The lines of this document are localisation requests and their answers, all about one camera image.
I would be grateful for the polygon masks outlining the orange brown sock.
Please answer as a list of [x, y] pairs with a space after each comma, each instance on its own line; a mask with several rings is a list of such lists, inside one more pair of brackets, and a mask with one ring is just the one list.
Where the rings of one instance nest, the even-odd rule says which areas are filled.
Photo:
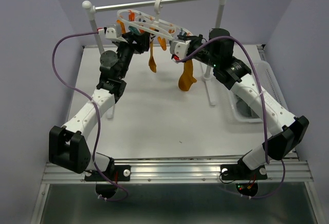
[[150, 58], [149, 58], [148, 65], [149, 65], [150, 70], [153, 73], [156, 73], [157, 72], [157, 65], [155, 63], [154, 55], [153, 55], [154, 54], [153, 53], [154, 38], [155, 38], [155, 35], [151, 34], [150, 35]]

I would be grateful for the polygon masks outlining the white clip hanger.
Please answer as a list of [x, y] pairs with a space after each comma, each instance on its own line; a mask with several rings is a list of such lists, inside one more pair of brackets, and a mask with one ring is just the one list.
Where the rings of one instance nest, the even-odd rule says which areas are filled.
[[160, 19], [162, 1], [155, 0], [154, 16], [135, 9], [121, 9], [117, 11], [117, 20], [121, 20], [127, 29], [132, 26], [137, 28], [140, 34], [148, 32], [167, 41], [177, 39], [179, 35], [192, 36], [193, 33], [188, 29]]

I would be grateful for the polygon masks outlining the grey sock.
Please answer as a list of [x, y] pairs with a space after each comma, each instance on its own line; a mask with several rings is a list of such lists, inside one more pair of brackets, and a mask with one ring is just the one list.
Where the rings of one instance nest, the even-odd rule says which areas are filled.
[[237, 100], [236, 108], [243, 117], [251, 118], [251, 119], [259, 118], [259, 116], [242, 99]]

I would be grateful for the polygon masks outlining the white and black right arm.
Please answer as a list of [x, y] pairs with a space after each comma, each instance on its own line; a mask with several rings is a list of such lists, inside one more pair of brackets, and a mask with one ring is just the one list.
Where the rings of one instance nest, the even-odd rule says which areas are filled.
[[212, 29], [206, 42], [202, 36], [195, 36], [189, 44], [187, 58], [212, 67], [215, 79], [263, 121], [263, 143], [244, 154], [237, 163], [224, 165], [220, 179], [265, 179], [261, 170], [273, 160], [282, 160], [301, 142], [309, 120], [289, 112], [268, 93], [247, 50], [227, 30]]

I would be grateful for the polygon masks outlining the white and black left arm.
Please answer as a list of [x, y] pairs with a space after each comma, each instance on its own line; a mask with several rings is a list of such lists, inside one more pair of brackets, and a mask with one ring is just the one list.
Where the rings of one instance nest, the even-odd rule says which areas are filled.
[[54, 126], [49, 132], [49, 161], [75, 173], [97, 172], [104, 180], [114, 175], [114, 160], [97, 154], [87, 145], [87, 138], [101, 117], [112, 108], [124, 93], [124, 78], [134, 54], [142, 54], [150, 48], [150, 34], [128, 32], [122, 42], [116, 42], [116, 51], [107, 50], [100, 55], [100, 78], [93, 94], [87, 97], [83, 107], [62, 126]]

